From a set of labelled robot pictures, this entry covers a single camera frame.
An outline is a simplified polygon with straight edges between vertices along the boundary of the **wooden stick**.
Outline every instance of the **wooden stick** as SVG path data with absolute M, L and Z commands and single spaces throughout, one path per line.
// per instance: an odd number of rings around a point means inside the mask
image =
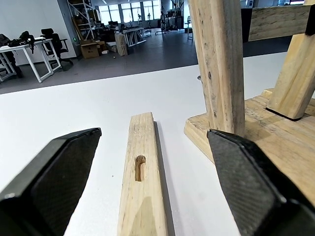
M 239 0 L 192 0 L 210 93 L 212 128 L 245 130 L 243 44 Z
M 205 68 L 205 62 L 204 62 L 202 47 L 201 47 L 201 44 L 202 44 L 201 39 L 200 39 L 201 30 L 199 27 L 199 21 L 198 20 L 195 21 L 195 18 L 198 19 L 198 16 L 196 12 L 196 4 L 193 3 L 193 1 L 194 0 L 189 1 L 189 12 L 190 12 L 190 17 L 191 17 L 191 24 L 192 24 L 193 31 L 195 31 L 193 34 L 193 38 L 195 40 L 195 46 L 196 46 L 196 52 L 197 52 L 197 58 L 198 58 L 198 64 L 199 64 L 199 70 L 200 70 L 200 76 L 201 76 L 201 82 L 202 82 L 202 88 L 203 88 L 203 95 L 204 95 L 205 103 L 206 103 L 208 120 L 209 120 L 210 126 L 214 128 L 212 108 L 211 108 L 211 102 L 210 102 L 208 74 Z
M 305 5 L 315 4 L 306 0 Z M 294 35 L 268 108 L 290 119 L 303 116 L 315 90 L 315 35 Z
M 168 235 L 152 113 L 131 118 L 117 235 Z
M 310 6 L 254 8 L 249 41 L 305 33 L 310 8 Z

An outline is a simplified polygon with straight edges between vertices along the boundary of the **gray floor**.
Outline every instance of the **gray floor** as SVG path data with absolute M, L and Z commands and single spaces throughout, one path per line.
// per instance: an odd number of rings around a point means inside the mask
M 285 52 L 289 43 L 290 37 L 249 42 L 244 44 L 244 56 Z M 0 83 L 0 94 L 198 64 L 194 42 L 180 31 L 152 34 L 147 42 L 131 48 L 125 57 L 109 53 L 94 59 L 73 59 L 73 62 L 72 67 L 65 62 L 65 71 L 57 71 L 41 84 L 30 66 L 22 66 L 25 77 L 13 77 Z M 47 72 L 43 63 L 36 64 L 36 68 L 40 74 Z

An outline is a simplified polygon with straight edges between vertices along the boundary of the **window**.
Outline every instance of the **window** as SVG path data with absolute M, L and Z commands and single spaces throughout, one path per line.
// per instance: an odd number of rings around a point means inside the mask
M 131 6 L 130 3 L 122 4 L 122 10 L 124 15 L 124 22 L 128 23 L 132 21 L 132 13 L 131 13 Z
M 99 11 L 103 24 L 108 25 L 109 21 L 121 22 L 118 5 L 100 6 Z
M 138 15 L 141 15 L 140 3 L 133 2 L 131 4 L 131 8 L 132 8 L 133 21 L 138 21 L 139 20 Z
M 108 25 L 108 22 L 111 21 L 108 6 L 100 6 L 99 11 L 102 23 Z
M 154 19 L 160 19 L 161 18 L 161 8 L 159 5 L 159 0 L 152 1 L 152 5 L 153 5 Z
M 120 20 L 118 5 L 109 5 L 109 10 L 112 21 L 117 21 L 120 24 L 122 21 Z
M 145 20 L 149 20 L 148 15 L 150 14 L 150 20 L 153 20 L 153 8 L 152 8 L 152 1 L 144 1 L 144 18 Z

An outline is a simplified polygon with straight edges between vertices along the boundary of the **hole in wood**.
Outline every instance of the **hole in wood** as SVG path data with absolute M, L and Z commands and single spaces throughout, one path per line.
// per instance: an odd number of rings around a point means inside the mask
M 146 177 L 146 157 L 143 155 L 137 156 L 135 164 L 135 180 L 142 182 Z

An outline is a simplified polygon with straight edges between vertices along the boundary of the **white desk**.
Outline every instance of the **white desk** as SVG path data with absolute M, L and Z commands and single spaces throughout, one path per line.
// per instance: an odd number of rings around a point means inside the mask
M 245 98 L 272 88 L 285 53 L 244 59 Z M 0 95 L 0 191 L 53 138 L 100 127 L 90 177 L 65 236 L 115 236 L 132 115 L 153 112 L 177 236 L 238 236 L 214 164 L 185 136 L 205 112 L 197 65 Z
M 50 66 L 48 56 L 46 55 L 46 53 L 44 52 L 44 49 L 42 48 L 42 44 L 43 44 L 43 43 L 47 43 L 47 42 L 50 43 L 51 48 L 53 49 L 53 52 L 54 52 L 55 59 L 57 60 L 57 63 L 58 63 L 58 66 L 57 66 L 56 68 L 54 68 L 54 69 L 52 69 L 52 67 Z M 42 82 L 43 82 L 45 79 L 47 79 L 49 76 L 53 75 L 55 70 L 61 68 L 61 64 L 60 64 L 60 62 L 59 62 L 59 60 L 58 60 L 58 57 L 57 57 L 56 51 L 55 51 L 55 49 L 54 49 L 54 46 L 53 46 L 53 44 L 52 44 L 52 42 L 51 42 L 51 39 L 46 39 L 46 40 L 43 40 L 43 41 L 34 42 L 34 46 L 35 46 L 38 50 L 40 50 L 40 52 L 41 52 L 41 54 L 42 54 L 42 56 L 43 56 L 43 60 L 44 60 L 44 62 L 45 62 L 45 65 L 46 65 L 46 67 L 47 67 L 47 70 L 48 70 L 48 73 L 45 74 L 45 75 L 43 75 L 43 76 L 40 76 L 40 75 L 39 75 L 38 71 L 36 70 L 36 67 L 35 67 L 34 63 L 32 62 L 32 60 L 31 60 L 31 58 L 30 58 L 30 55 L 29 55 L 28 51 L 26 50 L 27 48 L 30 47 L 29 44 L 27 44 L 27 45 L 21 45 L 21 46 L 17 46 L 17 47 L 2 46 L 2 47 L 0 47 L 0 58 L 1 58 L 1 55 L 2 55 L 4 58 L 6 58 L 6 56 L 5 56 L 5 54 L 4 54 L 5 52 L 12 52 L 12 51 L 22 50 L 22 51 L 24 52 L 24 54 L 25 54 L 27 60 L 29 61 L 30 65 L 31 65 L 31 68 L 33 69 L 33 72 L 34 72 L 34 74 L 35 74 L 35 76 L 36 76 L 38 82 L 42 83 Z M 10 63 L 8 63 L 8 65 L 10 66 L 10 69 L 11 69 L 12 72 L 13 72 L 12 74 L 14 74 L 15 71 L 14 71 L 12 65 L 11 65 Z
M 3 68 L 6 70 L 6 75 L 1 76 L 0 75 L 0 82 L 3 82 L 5 79 L 16 75 L 16 72 L 11 65 L 8 57 L 4 53 L 0 53 L 0 63 L 3 65 Z

